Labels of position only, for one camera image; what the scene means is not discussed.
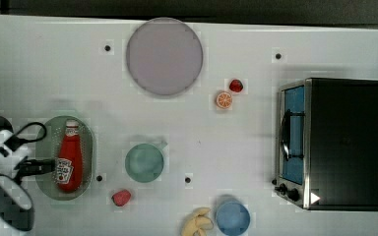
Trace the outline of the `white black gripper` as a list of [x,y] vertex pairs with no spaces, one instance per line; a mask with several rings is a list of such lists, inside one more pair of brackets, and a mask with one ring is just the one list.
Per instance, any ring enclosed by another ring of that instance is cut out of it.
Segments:
[[8,131],[0,131],[0,174],[15,177],[42,175],[55,170],[54,159],[27,159],[32,151],[26,145],[9,147],[8,143],[15,135]]

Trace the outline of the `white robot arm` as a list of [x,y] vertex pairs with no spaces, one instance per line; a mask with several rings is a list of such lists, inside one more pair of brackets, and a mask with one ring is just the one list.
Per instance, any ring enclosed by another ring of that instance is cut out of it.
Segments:
[[26,236],[33,229],[34,203],[23,179],[55,170],[54,159],[30,159],[27,142],[0,131],[0,236]]

